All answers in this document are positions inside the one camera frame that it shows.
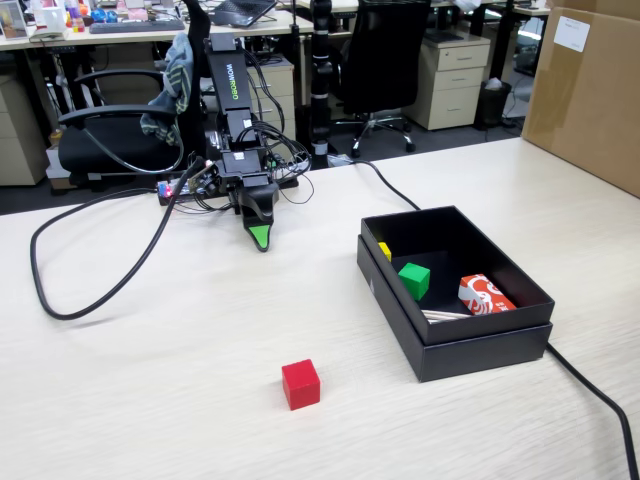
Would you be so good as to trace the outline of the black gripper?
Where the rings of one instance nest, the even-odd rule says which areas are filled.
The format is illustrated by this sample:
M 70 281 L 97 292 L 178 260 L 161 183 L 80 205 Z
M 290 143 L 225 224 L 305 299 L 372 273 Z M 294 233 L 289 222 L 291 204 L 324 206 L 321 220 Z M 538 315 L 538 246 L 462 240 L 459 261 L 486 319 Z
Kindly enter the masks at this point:
M 224 152 L 219 161 L 219 191 L 230 193 L 234 214 L 260 252 L 270 246 L 278 186 L 264 170 L 263 149 Z

